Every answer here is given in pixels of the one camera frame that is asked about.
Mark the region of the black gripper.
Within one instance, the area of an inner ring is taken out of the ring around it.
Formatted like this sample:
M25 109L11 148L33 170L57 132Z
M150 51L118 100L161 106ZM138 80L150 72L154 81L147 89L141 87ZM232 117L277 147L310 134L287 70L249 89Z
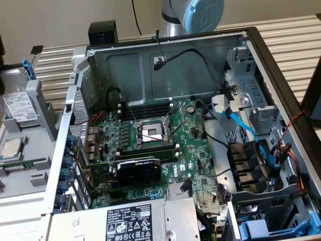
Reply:
M3 56L5 55L5 48L4 48L4 45L3 45L3 41L2 41L2 38L0 36L0 67L2 69L3 65L4 65L4 58ZM0 80L0 94L4 94L4 91L5 91L5 86L4 86L4 83L2 80Z

